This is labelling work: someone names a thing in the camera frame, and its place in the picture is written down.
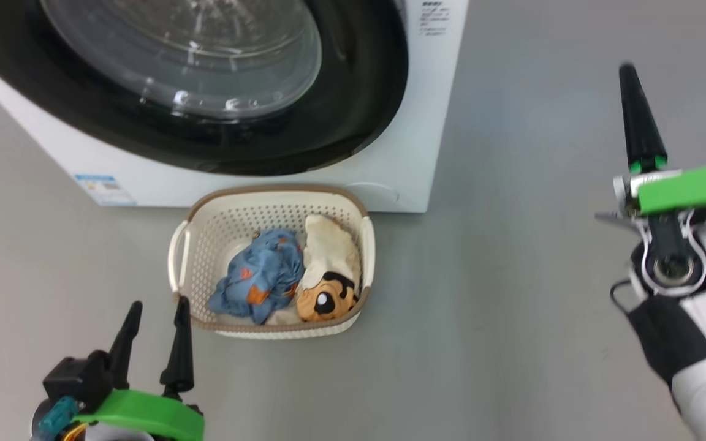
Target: gray floor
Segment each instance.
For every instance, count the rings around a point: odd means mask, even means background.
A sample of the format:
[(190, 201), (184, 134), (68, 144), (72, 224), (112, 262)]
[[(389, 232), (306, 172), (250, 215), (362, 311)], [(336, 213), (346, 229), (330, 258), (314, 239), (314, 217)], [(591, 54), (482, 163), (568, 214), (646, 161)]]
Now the gray floor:
[[(375, 290), (347, 333), (195, 333), (207, 439), (690, 439), (608, 302), (636, 238), (592, 220), (625, 169), (624, 58), (672, 163), (706, 162), (706, 2), (474, 0), (429, 213), (375, 215)], [(183, 216), (100, 209), (0, 109), (0, 440), (135, 299), (130, 379), (159, 391)]]

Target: orange wire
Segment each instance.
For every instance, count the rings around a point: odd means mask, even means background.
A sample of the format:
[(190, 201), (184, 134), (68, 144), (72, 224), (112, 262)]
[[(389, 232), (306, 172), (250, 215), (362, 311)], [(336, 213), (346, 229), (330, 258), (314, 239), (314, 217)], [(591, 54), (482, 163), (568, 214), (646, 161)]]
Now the orange wire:
[(86, 424), (78, 424), (76, 427), (73, 427), (70, 432), (67, 432), (67, 435), (64, 436), (62, 441), (76, 441), (76, 439), (78, 439), (78, 435), (80, 435), (84, 430), (86, 430)]

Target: front-loading washing machine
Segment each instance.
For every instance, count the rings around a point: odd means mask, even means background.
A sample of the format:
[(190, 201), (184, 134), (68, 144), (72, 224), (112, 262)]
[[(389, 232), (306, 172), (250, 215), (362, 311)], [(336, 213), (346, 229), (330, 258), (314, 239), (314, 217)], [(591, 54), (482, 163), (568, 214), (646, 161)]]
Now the front-loading washing machine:
[(0, 0), (0, 104), (101, 205), (429, 203), (468, 0)]

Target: laundry basket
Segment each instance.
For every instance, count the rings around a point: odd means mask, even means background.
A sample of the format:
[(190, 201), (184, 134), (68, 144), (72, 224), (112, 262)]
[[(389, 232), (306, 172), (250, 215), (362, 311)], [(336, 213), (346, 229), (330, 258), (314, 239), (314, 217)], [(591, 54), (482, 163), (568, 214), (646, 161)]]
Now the laundry basket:
[[(289, 228), (306, 245), (305, 219), (312, 213), (334, 218), (353, 237), (362, 259), (360, 298), (346, 315), (316, 323), (257, 326), (248, 318), (208, 310), (208, 298), (227, 274), (233, 256), (253, 235), (268, 228)], [(222, 190), (205, 196), (191, 209), (170, 240), (168, 279), (176, 300), (190, 299), (192, 323), (227, 337), (260, 340), (321, 337), (348, 329), (370, 296), (375, 272), (375, 233), (364, 205), (333, 187), (280, 186)]]

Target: cartoon face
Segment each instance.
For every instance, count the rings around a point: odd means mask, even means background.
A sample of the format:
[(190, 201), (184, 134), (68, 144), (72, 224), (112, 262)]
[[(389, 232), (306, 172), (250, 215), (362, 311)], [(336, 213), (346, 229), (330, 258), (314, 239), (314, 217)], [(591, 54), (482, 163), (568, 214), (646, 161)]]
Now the cartoon face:
[(337, 273), (325, 273), (316, 287), (302, 291), (296, 307), (303, 321), (322, 322), (345, 315), (358, 300), (350, 279)]

